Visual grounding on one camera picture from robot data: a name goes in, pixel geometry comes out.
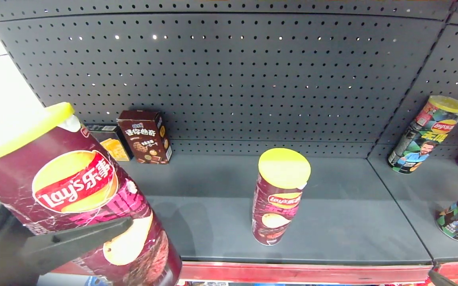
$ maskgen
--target potato chip image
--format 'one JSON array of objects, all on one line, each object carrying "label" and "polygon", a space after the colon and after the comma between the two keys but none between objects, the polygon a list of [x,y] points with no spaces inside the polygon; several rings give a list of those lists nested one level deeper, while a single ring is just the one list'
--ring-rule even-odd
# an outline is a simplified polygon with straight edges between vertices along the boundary
[{"label": "potato chip image", "polygon": [[279,214],[264,214],[262,216],[262,224],[267,228],[280,228],[290,223],[289,219],[279,215]]},{"label": "potato chip image", "polygon": [[126,265],[137,259],[146,243],[152,221],[153,212],[145,218],[134,219],[127,231],[104,243],[105,259],[114,265]]}]

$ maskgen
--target maroon can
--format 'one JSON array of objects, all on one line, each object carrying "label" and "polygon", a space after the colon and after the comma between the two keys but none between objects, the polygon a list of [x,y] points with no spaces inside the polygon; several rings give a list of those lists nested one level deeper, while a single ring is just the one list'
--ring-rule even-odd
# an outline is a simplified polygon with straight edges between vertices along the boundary
[{"label": "maroon can", "polygon": [[259,175],[252,207],[252,233],[258,242],[274,245],[292,221],[311,165],[302,154],[274,148],[259,158]]},{"label": "maroon can", "polygon": [[176,285],[182,263],[160,221],[73,112],[48,107],[0,144],[0,201],[35,235],[130,216],[126,232],[74,262],[117,286]]}]

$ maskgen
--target cookie image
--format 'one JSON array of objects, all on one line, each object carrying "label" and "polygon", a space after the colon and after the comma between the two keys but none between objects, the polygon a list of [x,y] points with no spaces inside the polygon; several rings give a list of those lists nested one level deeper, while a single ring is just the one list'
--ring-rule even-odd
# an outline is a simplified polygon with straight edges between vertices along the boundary
[{"label": "cookie image", "polygon": [[149,250],[132,262],[123,281],[127,285],[152,286],[162,276],[169,256],[169,239],[161,231]]},{"label": "cookie image", "polygon": [[147,152],[147,147],[143,146],[140,142],[134,142],[133,143],[133,148],[139,152]]},{"label": "cookie image", "polygon": [[279,214],[264,214],[262,216],[262,224],[267,228],[280,228],[290,223],[289,219],[279,215]]},{"label": "cookie image", "polygon": [[145,218],[134,219],[124,233],[103,244],[103,255],[114,265],[126,265],[138,258],[146,243],[153,221],[153,212]]}]

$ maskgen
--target can with man's portrait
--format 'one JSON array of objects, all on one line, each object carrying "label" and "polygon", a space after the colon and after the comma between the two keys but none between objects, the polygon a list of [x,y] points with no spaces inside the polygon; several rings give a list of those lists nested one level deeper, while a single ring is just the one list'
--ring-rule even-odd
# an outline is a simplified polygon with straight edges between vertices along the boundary
[{"label": "can with man's portrait", "polygon": [[430,96],[388,156],[388,164],[402,174],[414,172],[446,139],[458,122],[458,100]]}]

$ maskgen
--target brown cookie box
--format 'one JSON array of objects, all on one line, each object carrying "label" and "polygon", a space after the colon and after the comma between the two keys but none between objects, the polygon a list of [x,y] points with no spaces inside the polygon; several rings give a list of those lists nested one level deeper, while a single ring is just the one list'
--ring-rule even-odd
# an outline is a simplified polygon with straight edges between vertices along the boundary
[{"label": "brown cookie box", "polygon": [[124,110],[116,121],[139,163],[169,163],[173,151],[159,112]]}]

